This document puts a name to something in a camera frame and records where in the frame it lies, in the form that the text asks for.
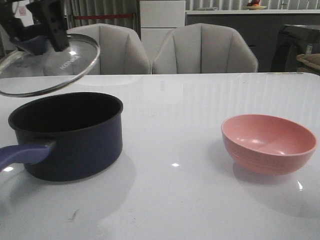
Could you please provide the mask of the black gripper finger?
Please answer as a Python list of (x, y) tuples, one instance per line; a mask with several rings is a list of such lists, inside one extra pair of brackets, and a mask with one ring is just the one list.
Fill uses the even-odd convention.
[(64, 0), (34, 0), (27, 9), (40, 22), (56, 52), (69, 47), (64, 17)]
[(13, 2), (15, 0), (0, 1), (0, 25), (6, 31), (10, 41), (22, 42), (24, 38), (24, 25), (20, 18), (15, 17), (13, 11)]

